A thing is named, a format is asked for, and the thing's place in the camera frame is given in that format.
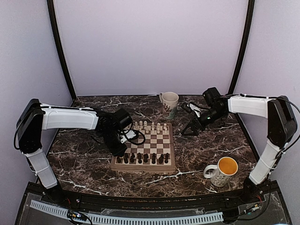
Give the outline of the wooden chess board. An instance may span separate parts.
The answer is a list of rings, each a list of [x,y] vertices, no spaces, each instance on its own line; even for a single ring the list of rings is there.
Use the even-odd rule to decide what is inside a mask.
[[[174,156],[174,144],[173,144],[173,128],[171,123],[167,123],[171,126],[170,133],[168,135],[147,135],[139,136],[138,142],[145,141],[142,145],[134,145],[127,142],[127,149],[125,153],[128,154],[128,164],[125,164],[123,157],[121,163],[117,163],[117,157],[112,157],[111,169],[118,172],[146,172],[146,173],[172,173],[176,169],[175,156]],[[130,163],[131,153],[135,154],[134,163]],[[137,154],[142,154],[142,163],[138,163]],[[143,155],[149,155],[149,164],[143,163]],[[156,154],[156,163],[152,164],[152,154]],[[168,163],[165,164],[165,154],[169,153]],[[164,155],[163,164],[158,163],[158,159]]]

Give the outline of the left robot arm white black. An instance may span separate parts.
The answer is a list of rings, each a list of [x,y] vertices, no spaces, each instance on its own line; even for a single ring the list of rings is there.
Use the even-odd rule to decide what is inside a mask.
[[[123,156],[126,142],[138,137],[132,129],[133,120],[125,109],[106,112],[91,107],[66,107],[42,104],[31,99],[22,112],[14,136],[14,147],[24,154],[39,178],[42,186],[48,189],[48,197],[55,204],[66,201],[66,193],[59,184],[44,150],[44,134],[58,132],[60,129],[94,130],[113,156]]]

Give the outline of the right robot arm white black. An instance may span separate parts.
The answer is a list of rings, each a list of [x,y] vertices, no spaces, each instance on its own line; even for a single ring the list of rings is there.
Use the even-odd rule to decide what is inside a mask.
[[[266,144],[248,176],[254,185],[263,183],[277,168],[281,157],[296,143],[293,137],[298,131],[298,123],[294,111],[299,111],[299,107],[285,95],[222,95],[215,87],[207,89],[202,97],[207,105],[205,108],[194,102],[181,105],[184,111],[193,115],[181,134],[198,136],[208,125],[230,113],[264,119]]]

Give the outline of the dark tall piece back row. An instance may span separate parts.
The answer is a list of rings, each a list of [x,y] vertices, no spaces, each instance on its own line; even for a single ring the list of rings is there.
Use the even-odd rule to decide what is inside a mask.
[[[163,161],[164,161],[164,155],[161,154],[161,156],[160,156],[159,159],[158,159],[158,163],[159,163],[159,164],[163,164]]]

